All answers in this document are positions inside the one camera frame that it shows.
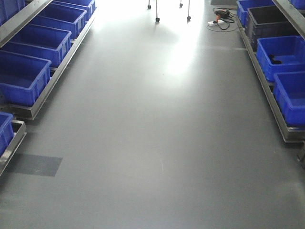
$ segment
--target metal shelf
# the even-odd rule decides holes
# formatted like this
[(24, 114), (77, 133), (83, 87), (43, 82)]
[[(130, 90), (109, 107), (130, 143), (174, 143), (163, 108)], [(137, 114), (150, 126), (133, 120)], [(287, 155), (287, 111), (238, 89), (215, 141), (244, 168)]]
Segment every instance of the metal shelf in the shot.
[(20, 12), (0, 26), (0, 47), (5, 45), (50, 2), (52, 2), (52, 0), (33, 0)]
[(305, 17), (288, 0), (272, 1), (305, 39)]
[(84, 29), (81, 31), (79, 36), (76, 40), (73, 41), (73, 45), (70, 48), (69, 52), (61, 62), (58, 68), (56, 68), (55, 73), (51, 77), (50, 81), (46, 85), (46, 87), (41, 92), (40, 96), (34, 103), (32, 107), (9, 104), (10, 111), (14, 114), (14, 116), (18, 119), (27, 119), (27, 120), (34, 120), (36, 115), (38, 114), (39, 110), (41, 109), (42, 105), (50, 95), (52, 89), (54, 88), (55, 84), (59, 80), (60, 76), (66, 69), (67, 65), (69, 64), (70, 60), (72, 59), (73, 55), (77, 51), (78, 47), (80, 46), (82, 40), (85, 38), (86, 34), (88, 33), (89, 29), (92, 26), (92, 23), (95, 19), (97, 13), (97, 9), (91, 16), (90, 20), (85, 25)]
[(301, 128), (301, 127), (289, 127), (287, 126), (284, 117), (281, 113), (281, 110), (273, 96), (272, 93), (272, 86), (271, 84), (266, 80), (264, 73), (261, 69), (261, 66), (259, 65), (256, 56), (255, 56), (255, 52), (252, 50), (252, 47), (250, 45), (250, 41), (248, 39), (248, 37), (246, 36), (244, 29), (239, 21), (238, 18), (236, 18), (236, 23), (238, 26), (238, 29), (240, 31), (241, 37), (244, 41), (244, 44), (246, 46), (246, 49), (248, 50), (250, 59), (252, 61), (252, 64), (255, 68), (255, 71), (257, 73), (258, 79), (261, 83), (261, 86), (264, 90), (264, 93), (267, 97), (267, 100), (269, 102), (269, 105), (271, 107), (271, 110), (274, 114), (275, 120), (277, 122), (277, 125), (281, 131), (283, 140), (286, 143), (298, 143), (298, 142), (303, 142), (305, 140), (305, 127)]
[(23, 121), (17, 121), (12, 120), (11, 122), (13, 131), (14, 131), (14, 137), (11, 140), (10, 144), (0, 157), (0, 176), (5, 170), (6, 166), (10, 162), (11, 158), (15, 154), (16, 150), (18, 149), (20, 143), (23, 141), (25, 135), (26, 135), (26, 127), (25, 123)]

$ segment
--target extension cord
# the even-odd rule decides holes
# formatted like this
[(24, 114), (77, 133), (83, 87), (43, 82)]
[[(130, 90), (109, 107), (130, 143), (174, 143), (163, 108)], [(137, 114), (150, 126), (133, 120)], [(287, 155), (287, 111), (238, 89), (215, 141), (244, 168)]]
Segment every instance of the extension cord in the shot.
[[(218, 20), (218, 24), (222, 25), (222, 24), (224, 24), (224, 21), (223, 20)], [(217, 23), (213, 23), (213, 21), (209, 21), (208, 25), (209, 26), (215, 26), (215, 25), (217, 25)]]

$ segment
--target metal shelf rail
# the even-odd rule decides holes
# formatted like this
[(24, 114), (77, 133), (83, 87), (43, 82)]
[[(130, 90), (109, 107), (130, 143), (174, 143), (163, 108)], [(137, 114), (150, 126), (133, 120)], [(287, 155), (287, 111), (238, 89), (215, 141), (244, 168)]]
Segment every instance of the metal shelf rail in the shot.
[(288, 0), (272, 0), (294, 28), (305, 39), (305, 17)]
[(6, 166), (10, 162), (11, 158), (15, 154), (16, 150), (18, 149), (19, 145), (23, 141), (26, 135), (26, 127), (23, 121), (12, 120), (12, 127), (14, 132), (14, 137), (11, 140), (10, 144), (0, 157), (0, 176), (5, 170)]
[(66, 69), (67, 65), (69, 64), (70, 60), (72, 59), (73, 55), (77, 51), (78, 47), (80, 46), (82, 40), (85, 38), (86, 34), (88, 33), (89, 29), (92, 26), (92, 23), (96, 17), (97, 10), (93, 13), (91, 16), (90, 20), (87, 22), (85, 25), (84, 29), (81, 31), (79, 36), (77, 37), (76, 40), (73, 41), (73, 45), (61, 64), (59, 65), (58, 68), (56, 68), (55, 73), (51, 77), (50, 81), (44, 88), (44, 90), (41, 92), (40, 96), (38, 97), (37, 101), (34, 103), (32, 107), (26, 107), (26, 106), (21, 106), (21, 105), (15, 105), (15, 104), (9, 104), (10, 111), (14, 114), (16, 118), (19, 119), (27, 119), (27, 120), (34, 120), (36, 115), (38, 114), (39, 110), (43, 106), (44, 102), (50, 95), (52, 89), (54, 88), (55, 84), (59, 80), (60, 76)]
[(33, 0), (20, 12), (0, 26), (0, 47), (3, 47), (16, 33), (28, 24), (52, 0)]
[(301, 127), (289, 127), (287, 126), (284, 117), (281, 113), (281, 110), (273, 96), (272, 93), (272, 85), (266, 80), (264, 73), (261, 69), (261, 66), (259, 65), (256, 56), (255, 56), (255, 52), (252, 50), (252, 47), (250, 45), (250, 41), (248, 39), (248, 37), (246, 36), (244, 29), (239, 21), (238, 18), (236, 18), (237, 21), (237, 25), (241, 34), (241, 37), (244, 41), (244, 44), (246, 46), (246, 49), (248, 50), (250, 59), (252, 61), (252, 64), (255, 68), (255, 71), (257, 73), (258, 79), (262, 85), (262, 88), (264, 90), (264, 93), (267, 97), (267, 100), (269, 102), (269, 105), (271, 107), (271, 110), (274, 114), (275, 120), (278, 124), (278, 127), (281, 131), (283, 140), (286, 143), (299, 143), (299, 142), (303, 142), (305, 140), (305, 127), (301, 128)]

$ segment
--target storage bin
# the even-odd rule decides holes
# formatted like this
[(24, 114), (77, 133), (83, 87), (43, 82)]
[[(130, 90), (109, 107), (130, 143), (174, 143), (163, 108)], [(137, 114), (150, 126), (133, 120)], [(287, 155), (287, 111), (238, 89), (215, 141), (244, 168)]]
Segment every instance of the storage bin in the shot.
[(0, 51), (0, 90), (11, 104), (32, 106), (50, 80), (51, 61)]
[(237, 1), (237, 16), (243, 27), (246, 25), (248, 15), (248, 8), (272, 6), (272, 0), (239, 0)]
[(10, 144), (14, 137), (11, 121), (13, 115), (5, 112), (0, 112), (0, 156)]
[(24, 0), (0, 0), (0, 25), (25, 7)]
[(77, 38), (85, 26), (85, 10), (50, 3), (30, 23), (71, 31), (71, 38)]
[(259, 38), (298, 35), (276, 6), (248, 8), (245, 32), (253, 51), (256, 51)]
[(69, 6), (81, 10), (86, 10), (86, 21), (89, 21), (90, 17), (95, 11), (95, 0), (56, 0), (53, 2), (62, 6)]
[(305, 41), (301, 36), (258, 39), (256, 58), (269, 82), (274, 73), (305, 71)]
[(273, 93), (289, 126), (305, 126), (305, 72), (277, 73)]
[(71, 48), (70, 36), (70, 31), (28, 24), (1, 49), (47, 59), (58, 67)]
[(290, 0), (291, 4), (298, 10), (305, 10), (304, 0)]

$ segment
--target aisle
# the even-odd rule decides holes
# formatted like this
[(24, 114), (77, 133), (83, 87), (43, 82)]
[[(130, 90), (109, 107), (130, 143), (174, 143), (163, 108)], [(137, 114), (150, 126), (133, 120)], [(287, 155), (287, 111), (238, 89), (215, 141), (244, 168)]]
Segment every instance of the aisle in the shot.
[(103, 1), (0, 177), (0, 229), (300, 229), (285, 145), (238, 31), (209, 1)]

